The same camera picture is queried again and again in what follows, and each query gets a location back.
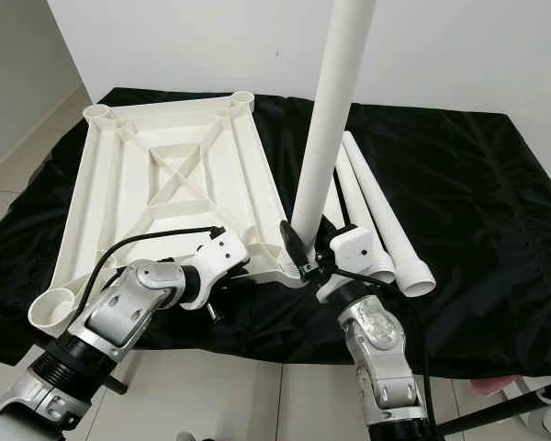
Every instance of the pipe end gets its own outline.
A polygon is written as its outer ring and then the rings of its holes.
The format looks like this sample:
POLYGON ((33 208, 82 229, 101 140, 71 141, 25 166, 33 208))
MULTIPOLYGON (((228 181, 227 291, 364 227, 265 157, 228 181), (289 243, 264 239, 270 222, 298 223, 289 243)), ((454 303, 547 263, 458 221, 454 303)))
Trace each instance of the pipe end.
POLYGON ((82 115, 84 115, 84 118, 88 122, 96 118, 114 118, 112 109, 105 104, 93 104, 92 106, 88 106, 84 109, 82 115))
POLYGON ((30 304, 27 317, 34 327, 57 337, 72 321, 76 309, 75 295, 69 289, 52 288, 30 304))
POLYGON ((392 283, 396 278, 394 273, 394 263, 389 254, 383 250, 381 253, 374 252, 372 265, 368 268, 367 274, 384 283, 392 283))
POLYGON ((253 94, 253 92, 238 90, 231 95, 231 102, 234 106, 239 104, 246 104, 247 106, 249 106, 249 109, 252 112, 255 109, 255 95, 253 94))
POLYGON ((406 297, 420 297, 436 287, 433 273, 421 260, 414 259, 396 265, 396 283, 406 297))

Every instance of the white pipe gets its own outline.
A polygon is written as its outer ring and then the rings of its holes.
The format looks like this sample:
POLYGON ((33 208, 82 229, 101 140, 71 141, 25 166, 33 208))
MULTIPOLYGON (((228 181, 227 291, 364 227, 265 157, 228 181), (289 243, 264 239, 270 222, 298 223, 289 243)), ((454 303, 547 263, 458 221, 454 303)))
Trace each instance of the white pipe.
POLYGON ((361 193, 359 183, 357 182, 357 178, 355 177, 353 168, 351 168, 349 158, 347 158, 347 153, 344 148, 339 149, 339 156, 337 157, 337 175, 339 176, 341 191, 343 192, 343 198, 347 206, 347 212, 349 213, 349 220, 352 224, 372 232, 374 252, 371 256, 372 265, 369 273, 370 276, 382 282, 392 283, 395 278, 394 264, 389 254, 384 250, 382 242, 379 240, 376 225, 371 219, 369 209, 367 209, 364 196, 361 193))
POLYGON ((310 254, 347 122, 375 0, 335 0, 292 227, 310 254))
POLYGON ((379 233, 394 261, 398 287, 409 297, 427 294, 436 285, 433 274, 412 248, 412 244, 349 131, 343 134, 343 146, 347 151, 367 206, 374 216, 379 233))
POLYGON ((343 211, 341 210, 341 201, 339 200, 339 195, 337 194, 337 186, 334 184, 334 179, 331 179, 331 184, 329 185, 329 191, 327 193, 327 200, 324 203, 324 211, 322 214, 324 214, 324 216, 337 230, 340 230, 345 226, 343 211))

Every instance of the black cable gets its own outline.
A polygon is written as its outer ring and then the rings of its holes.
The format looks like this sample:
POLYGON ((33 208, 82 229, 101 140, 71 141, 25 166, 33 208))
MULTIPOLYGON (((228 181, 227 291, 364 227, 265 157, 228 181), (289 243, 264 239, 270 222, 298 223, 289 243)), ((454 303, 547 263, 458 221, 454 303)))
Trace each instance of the black cable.
POLYGON ((347 209, 347 202, 345 201, 345 196, 343 194, 343 188, 341 187, 341 181, 339 180, 339 173, 337 169, 334 169, 332 173, 332 182, 334 182, 335 190, 339 196, 339 205, 341 206, 341 213, 343 214, 343 223, 349 225, 351 223, 351 218, 349 217, 349 210, 347 209))
POLYGON ((388 288, 398 294, 398 299, 400 299, 408 308, 412 319, 416 323, 416 327, 419 328, 419 336, 421 339, 421 349, 422 349, 422 383, 424 387, 424 403, 426 405, 426 412, 429 417, 429 425, 433 431, 433 435, 438 437, 437 422, 434 418, 434 406, 433 406, 433 397, 431 395, 431 375, 429 373, 429 353, 427 352, 426 345, 426 336, 424 335, 424 327, 422 326, 421 315, 416 311, 412 306, 408 298, 396 287, 390 285, 389 283, 382 282, 376 278, 364 276, 363 274, 351 273, 349 271, 344 271, 340 268, 335 268, 333 274, 338 274, 339 276, 353 278, 355 280, 361 280, 363 282, 371 283, 372 285, 377 286, 378 288, 388 288))
POLYGON ((88 283, 86 283, 85 285, 84 294, 82 294, 82 298, 80 299, 80 303, 78 304, 77 311, 73 315, 72 322, 73 320, 77 319, 79 315, 82 313, 82 311, 84 310, 85 304, 88 302, 88 298, 90 297, 90 292, 94 287, 96 278, 98 277, 98 273, 102 269, 102 266, 104 266, 104 263, 108 260, 108 258, 115 251, 117 251, 117 249, 120 248, 121 246, 124 246, 127 243, 143 241, 146 239, 155 239, 157 237, 175 236, 178 234, 192 234, 195 232, 211 232, 212 234, 217 234, 221 230, 222 229, 220 227, 201 227, 201 228, 186 228, 182 230, 169 230, 167 232, 149 232, 147 234, 139 234, 137 236, 131 236, 126 239, 123 239, 118 243, 115 243, 110 248, 108 248, 107 251, 104 254, 102 254, 102 257, 100 257, 96 262, 96 265, 92 270, 92 274, 90 274, 90 278, 88 279, 88 283))
POLYGON ((107 283, 104 284, 104 287, 102 287, 102 289, 100 289, 100 292, 102 291, 106 291, 108 288, 110 288, 110 286, 118 280, 118 278, 120 277, 120 275, 124 272, 125 270, 125 266, 121 267, 121 268, 117 268, 117 272, 114 273, 114 276, 112 276, 107 283))

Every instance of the black pole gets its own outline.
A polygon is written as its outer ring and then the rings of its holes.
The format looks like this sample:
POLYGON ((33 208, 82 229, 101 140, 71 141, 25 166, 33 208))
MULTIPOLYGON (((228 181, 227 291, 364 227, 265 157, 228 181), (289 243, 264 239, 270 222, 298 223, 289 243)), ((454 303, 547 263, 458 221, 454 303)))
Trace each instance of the black pole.
MULTIPOLYGON (((551 384, 545 386, 545 390, 543 390, 542 395, 544 398, 551 400, 551 384)), ((440 424, 437 429, 441 435, 451 435, 463 430, 473 429, 474 427, 478 427, 480 425, 495 423, 499 420, 511 418, 522 413, 541 409, 542 407, 546 407, 548 405, 549 404, 544 402, 537 395, 536 391, 529 392, 521 395, 520 397, 513 398, 512 400, 487 407, 481 411, 447 421, 446 423, 440 424)))
POLYGON ((127 393, 127 390, 129 390, 129 386, 127 386, 122 381, 119 381, 119 380, 115 379, 111 375, 108 376, 108 378, 104 380, 104 386, 107 389, 110 389, 110 390, 116 392, 118 395, 124 395, 125 393, 127 393))
POLYGON ((537 396, 536 392, 525 393, 500 404, 487 407, 481 411, 460 416, 454 420, 439 424, 437 429, 441 435, 451 435, 480 425, 495 423, 496 421, 510 418, 548 406, 537 396))

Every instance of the black cloth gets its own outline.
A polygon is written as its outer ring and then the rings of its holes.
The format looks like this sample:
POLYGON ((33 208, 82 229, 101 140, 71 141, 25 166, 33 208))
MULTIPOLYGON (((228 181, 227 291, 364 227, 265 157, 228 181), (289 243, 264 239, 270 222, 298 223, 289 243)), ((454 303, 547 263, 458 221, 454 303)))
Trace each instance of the black cloth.
MULTIPOLYGON (((114 89, 109 106, 212 94, 114 89)), ((253 117, 289 216, 312 102, 256 96, 253 117)), ((36 337, 27 308, 50 283, 82 155, 78 123, 53 148, 0 222, 0 361, 16 363, 36 337)), ((551 375, 551 182, 500 114, 353 105, 347 122, 436 290, 412 300, 425 326, 431 373, 452 378, 551 375)), ((198 347, 262 360, 346 363, 335 317, 314 288, 241 285, 204 311, 159 312, 146 348, 198 347)), ((420 370, 418 330, 403 321, 420 370)))

